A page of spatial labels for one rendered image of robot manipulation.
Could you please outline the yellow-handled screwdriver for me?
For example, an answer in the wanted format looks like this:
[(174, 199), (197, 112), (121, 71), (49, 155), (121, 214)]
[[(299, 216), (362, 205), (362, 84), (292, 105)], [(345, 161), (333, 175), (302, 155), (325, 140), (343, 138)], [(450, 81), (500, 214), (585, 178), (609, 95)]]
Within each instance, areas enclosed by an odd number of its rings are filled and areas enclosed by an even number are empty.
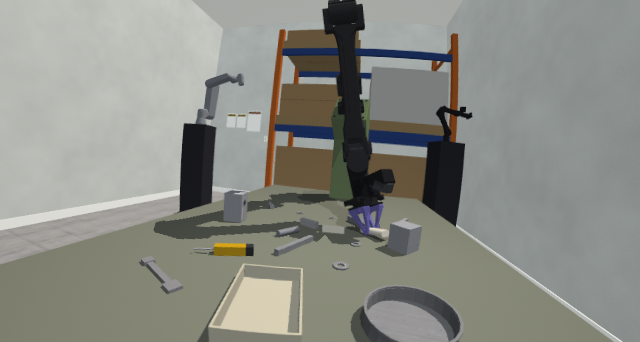
[(214, 256), (253, 256), (254, 244), (215, 243), (214, 248), (193, 248), (214, 250)]

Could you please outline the beige open tray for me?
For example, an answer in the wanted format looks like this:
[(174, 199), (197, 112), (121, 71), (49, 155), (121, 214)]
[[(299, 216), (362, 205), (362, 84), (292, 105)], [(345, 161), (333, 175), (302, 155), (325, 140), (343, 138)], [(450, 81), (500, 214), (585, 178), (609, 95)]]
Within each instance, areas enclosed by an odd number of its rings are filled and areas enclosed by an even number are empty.
[(209, 342), (301, 342), (302, 287), (303, 268), (243, 264), (208, 326)]

